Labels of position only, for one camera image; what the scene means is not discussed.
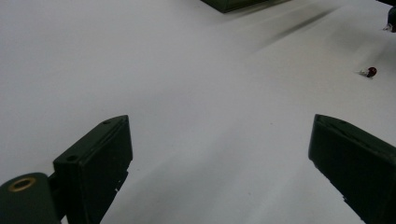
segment small red object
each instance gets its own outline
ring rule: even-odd
[[[367,73],[367,77],[373,77],[373,76],[375,76],[375,74],[376,74],[376,68],[374,68],[374,67],[369,67],[368,69],[368,73]]]

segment white table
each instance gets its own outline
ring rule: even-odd
[[[390,6],[268,5],[2,1],[0,182],[50,175],[127,114],[134,160],[102,223],[363,223],[307,150],[315,114],[396,146]]]

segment dark green object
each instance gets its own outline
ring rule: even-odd
[[[98,224],[133,159],[128,116],[107,119],[54,162],[50,177],[32,173],[0,186],[1,224]]]
[[[241,7],[247,7],[267,0],[202,0],[220,12],[229,12]]]
[[[309,159],[365,223],[396,223],[395,147],[343,120],[316,115]]]

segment red bead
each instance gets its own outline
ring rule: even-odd
[[[376,74],[376,68],[374,68],[374,67],[369,67],[367,70],[369,71],[369,73],[367,74],[367,77],[373,77],[373,76],[375,76],[375,74]]]

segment white surface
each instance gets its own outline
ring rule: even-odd
[[[134,161],[102,223],[363,223],[307,150],[317,113],[396,145],[389,6],[267,5],[2,1],[0,182],[127,114]]]

